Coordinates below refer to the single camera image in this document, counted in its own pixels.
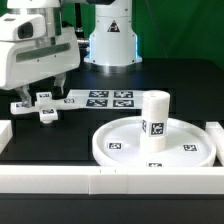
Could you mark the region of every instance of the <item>white cylinder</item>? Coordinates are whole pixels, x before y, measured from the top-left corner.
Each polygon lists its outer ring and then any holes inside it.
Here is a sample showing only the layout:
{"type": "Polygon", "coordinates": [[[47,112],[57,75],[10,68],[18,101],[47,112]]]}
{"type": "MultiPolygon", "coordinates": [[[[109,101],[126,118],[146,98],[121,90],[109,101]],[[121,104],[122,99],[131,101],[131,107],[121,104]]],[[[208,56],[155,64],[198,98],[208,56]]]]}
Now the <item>white cylinder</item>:
{"type": "Polygon", "coordinates": [[[143,94],[141,151],[160,152],[165,149],[169,103],[169,93],[147,91],[143,94]]]}

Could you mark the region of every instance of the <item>white robot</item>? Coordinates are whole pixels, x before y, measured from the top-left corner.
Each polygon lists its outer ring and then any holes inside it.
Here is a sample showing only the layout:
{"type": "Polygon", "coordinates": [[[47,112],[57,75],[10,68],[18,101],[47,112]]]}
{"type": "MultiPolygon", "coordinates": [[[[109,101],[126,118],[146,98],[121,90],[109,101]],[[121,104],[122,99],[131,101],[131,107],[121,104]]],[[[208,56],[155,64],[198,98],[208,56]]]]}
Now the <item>white robot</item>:
{"type": "Polygon", "coordinates": [[[85,62],[119,72],[141,62],[131,28],[132,0],[8,0],[0,18],[0,89],[16,89],[23,107],[31,107],[29,84],[55,76],[63,89],[65,73],[80,64],[74,28],[61,26],[63,3],[96,5],[96,28],[85,62]]]}

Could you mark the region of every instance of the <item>triangle warning symbol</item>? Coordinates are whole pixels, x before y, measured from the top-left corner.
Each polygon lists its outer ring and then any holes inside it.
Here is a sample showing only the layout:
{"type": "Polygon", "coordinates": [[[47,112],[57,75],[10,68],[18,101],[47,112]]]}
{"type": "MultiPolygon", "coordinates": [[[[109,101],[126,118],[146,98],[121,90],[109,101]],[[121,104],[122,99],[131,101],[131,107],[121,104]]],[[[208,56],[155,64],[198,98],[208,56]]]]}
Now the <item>triangle warning symbol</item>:
{"type": "Polygon", "coordinates": [[[109,27],[108,31],[107,32],[112,32],[112,33],[119,33],[120,30],[118,28],[118,25],[116,23],[116,21],[114,20],[111,24],[111,26],[109,27]]]}

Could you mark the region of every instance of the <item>black tabletop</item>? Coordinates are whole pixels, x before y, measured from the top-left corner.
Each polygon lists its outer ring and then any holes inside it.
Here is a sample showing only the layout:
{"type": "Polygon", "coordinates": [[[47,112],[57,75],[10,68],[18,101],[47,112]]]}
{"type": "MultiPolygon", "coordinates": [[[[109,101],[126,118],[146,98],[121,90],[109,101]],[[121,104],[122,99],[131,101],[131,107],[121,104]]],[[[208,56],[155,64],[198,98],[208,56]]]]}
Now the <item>black tabletop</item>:
{"type": "MultiPolygon", "coordinates": [[[[51,89],[53,79],[32,84],[30,93],[51,89]]],[[[70,89],[163,90],[171,94],[169,116],[201,128],[224,121],[224,72],[196,59],[145,59],[137,70],[103,74],[86,66],[68,72],[70,89]]],[[[59,120],[40,123],[39,114],[13,116],[15,91],[0,91],[0,119],[12,120],[13,138],[0,164],[97,165],[91,140],[103,124],[140,110],[59,111],[59,120]]],[[[1,223],[223,223],[224,197],[181,195],[0,195],[1,223]]]]}
{"type": "MultiPolygon", "coordinates": [[[[104,74],[85,66],[68,72],[65,95],[70,89],[163,90],[171,95],[169,116],[201,128],[206,121],[224,120],[224,72],[214,63],[191,59],[147,59],[140,68],[123,74],[104,74]]],[[[36,92],[50,91],[53,79],[30,86],[36,92]]],[[[1,164],[96,165],[91,139],[103,124],[140,110],[78,109],[59,111],[51,125],[39,114],[13,116],[10,102],[20,101],[15,91],[0,91],[0,119],[10,119],[14,137],[0,155],[1,164]]]]}

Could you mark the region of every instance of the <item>round white tray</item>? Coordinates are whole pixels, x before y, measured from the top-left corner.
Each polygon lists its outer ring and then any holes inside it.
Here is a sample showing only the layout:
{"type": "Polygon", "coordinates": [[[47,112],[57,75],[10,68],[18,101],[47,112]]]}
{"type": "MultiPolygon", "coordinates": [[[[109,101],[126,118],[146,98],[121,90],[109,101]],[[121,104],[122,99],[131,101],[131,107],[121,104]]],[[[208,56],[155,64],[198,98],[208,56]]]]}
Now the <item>round white tray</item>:
{"type": "Polygon", "coordinates": [[[168,119],[166,149],[140,150],[141,117],[118,119],[93,136],[93,155],[101,166],[194,167],[212,166],[216,147],[208,134],[189,123],[168,119]]]}

